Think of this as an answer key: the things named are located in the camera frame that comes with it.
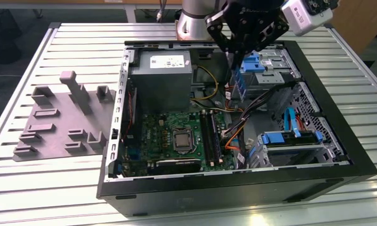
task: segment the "power supply label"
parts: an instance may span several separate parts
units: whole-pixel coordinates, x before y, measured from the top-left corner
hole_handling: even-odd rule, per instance
[[[149,68],[176,68],[185,66],[183,55],[152,56],[149,60]]]

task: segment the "ram slot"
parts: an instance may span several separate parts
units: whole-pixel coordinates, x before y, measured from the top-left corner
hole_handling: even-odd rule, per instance
[[[213,156],[213,148],[211,142],[211,128],[208,125],[208,117],[207,112],[200,112],[200,124],[201,124],[201,134],[203,134],[203,144],[204,144],[204,152],[205,152],[205,161],[208,166],[213,166],[215,156]]]
[[[213,112],[211,111],[208,114],[208,119],[209,119],[209,127],[211,127],[211,142],[212,142],[212,147],[213,147],[213,162],[216,164],[221,164],[221,145],[220,145],[220,135],[219,135],[219,130],[216,127],[216,120],[213,117]]]

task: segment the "green circuit board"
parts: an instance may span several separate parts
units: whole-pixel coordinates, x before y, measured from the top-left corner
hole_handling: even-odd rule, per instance
[[[225,129],[224,115],[215,114],[219,131]],[[191,129],[193,150],[185,154],[175,151],[173,131],[176,129]],[[147,114],[143,117],[143,133],[139,161],[132,163],[136,176],[145,176],[147,162],[157,159],[196,158],[201,160],[201,171],[217,171],[233,169],[233,156],[229,151],[223,156],[223,164],[207,165],[203,145],[200,113],[165,113]]]

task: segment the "open computer tower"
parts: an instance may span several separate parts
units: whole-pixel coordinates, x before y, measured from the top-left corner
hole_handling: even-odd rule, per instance
[[[377,174],[295,41],[235,72],[213,42],[125,46],[97,198],[127,217],[308,201]]]

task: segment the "metal rail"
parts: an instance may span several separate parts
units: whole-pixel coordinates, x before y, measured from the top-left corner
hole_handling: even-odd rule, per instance
[[[0,224],[83,225],[376,225],[377,176],[345,185],[311,202],[127,219],[96,199],[101,156],[15,162],[12,151],[27,123],[35,86],[65,92],[63,70],[77,72],[87,90],[117,87],[125,40],[175,40],[175,24],[63,24],[49,30],[24,80],[0,118]],[[377,166],[377,79],[336,34],[289,31]]]

